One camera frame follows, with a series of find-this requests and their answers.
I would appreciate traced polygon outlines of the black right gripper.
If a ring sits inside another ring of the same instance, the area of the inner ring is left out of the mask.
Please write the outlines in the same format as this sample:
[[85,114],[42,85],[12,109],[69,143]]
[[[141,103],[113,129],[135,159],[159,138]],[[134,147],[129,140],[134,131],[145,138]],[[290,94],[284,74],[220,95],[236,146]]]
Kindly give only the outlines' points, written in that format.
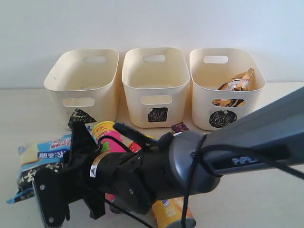
[[90,217],[105,215],[106,194],[122,199],[127,207],[146,214],[154,203],[140,174],[135,153],[99,153],[99,148],[83,122],[70,124],[70,152],[64,156],[60,173],[49,168],[36,172],[32,182],[41,220],[45,228],[60,228],[70,219],[69,204],[83,200]]

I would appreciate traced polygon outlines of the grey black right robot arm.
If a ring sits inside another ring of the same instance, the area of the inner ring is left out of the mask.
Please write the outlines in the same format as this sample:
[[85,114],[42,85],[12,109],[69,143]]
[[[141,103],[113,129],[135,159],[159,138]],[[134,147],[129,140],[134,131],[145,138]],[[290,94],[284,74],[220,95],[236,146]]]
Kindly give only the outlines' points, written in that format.
[[124,123],[114,129],[141,149],[103,152],[83,122],[71,124],[71,149],[64,168],[43,168],[32,182],[44,226],[59,228],[70,219],[69,204],[83,200],[90,217],[105,214],[107,193],[120,197],[126,214],[146,214],[158,200],[214,190],[223,175],[277,168],[302,179],[294,168],[304,162],[302,88],[209,134],[185,131],[156,140]]

